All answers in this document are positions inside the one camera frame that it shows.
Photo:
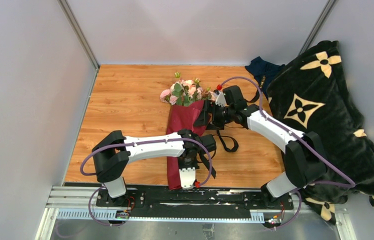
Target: red wrapping paper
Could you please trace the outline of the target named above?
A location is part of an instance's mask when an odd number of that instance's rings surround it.
[[[181,129],[190,129],[193,133],[202,136],[206,126],[193,126],[199,117],[204,101],[195,101],[190,106],[172,105],[169,111],[168,125],[166,134],[178,132]],[[176,157],[167,157],[166,171],[168,177],[168,186],[170,190],[180,189],[180,173],[178,170],[178,161]]]

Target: white wall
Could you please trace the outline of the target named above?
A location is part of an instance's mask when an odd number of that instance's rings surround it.
[[[0,239],[33,239],[95,70],[56,0],[0,0]]]
[[[101,64],[294,59],[326,0],[69,0]]]
[[[365,116],[365,132],[374,141],[374,1],[340,0],[315,42],[339,40],[347,84]],[[359,240],[374,239],[374,209],[367,196],[353,196],[348,204]]]

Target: fleece blanket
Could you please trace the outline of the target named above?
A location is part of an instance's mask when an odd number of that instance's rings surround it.
[[[267,93],[273,116],[297,130],[319,134],[327,160],[356,183],[352,189],[310,185],[300,192],[304,202],[333,224],[333,204],[345,203],[351,193],[368,195],[374,207],[374,144],[349,94],[339,42],[322,41],[305,51],[278,73]],[[331,169],[318,180],[347,184]]]

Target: wooden floor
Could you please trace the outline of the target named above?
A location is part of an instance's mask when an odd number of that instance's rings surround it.
[[[102,65],[65,181],[96,182],[95,176],[81,175],[80,164],[111,131],[122,130],[125,136],[132,137],[165,135],[170,106],[161,102],[159,95],[174,83],[174,73],[177,71],[185,80],[198,77],[203,88],[212,89],[233,76],[251,77],[244,67]],[[232,80],[227,84],[230,85],[240,86],[246,99],[251,99],[256,92],[255,87],[245,80]],[[266,100],[264,108],[269,112]],[[219,139],[216,139],[217,154],[213,165],[217,176],[216,179],[211,178],[207,186],[256,188],[283,171],[279,149],[260,134],[233,128],[227,128],[221,133],[236,138],[239,148],[235,153],[225,152]],[[93,159],[85,165],[85,171],[94,172]],[[196,177],[202,182],[207,174],[202,165]],[[166,158],[145,159],[129,164],[123,176],[127,184],[166,185]]]

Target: white robotic arm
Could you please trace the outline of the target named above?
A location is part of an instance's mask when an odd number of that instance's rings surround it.
[[[197,154],[204,151],[196,144],[187,140],[201,143],[208,152],[215,150],[216,144],[212,135],[199,137],[191,130],[183,129],[163,136],[131,137],[123,136],[121,131],[113,131],[105,137],[93,152],[111,145],[112,147],[94,154],[94,167],[97,181],[104,183],[111,198],[125,195],[126,187],[122,172],[127,164],[142,159],[157,157],[178,158],[181,187],[191,189],[195,186]]]
[[[261,187],[262,192],[267,192],[270,199],[274,200],[294,189],[303,188],[327,172],[327,166],[296,139],[296,136],[302,138],[325,156],[321,139],[316,133],[305,134],[288,127],[257,105],[248,105],[236,85],[216,94],[216,101],[208,101],[205,107],[208,113],[212,113],[211,123],[214,127],[224,129],[225,124],[235,122],[261,134],[283,152],[285,171]]]

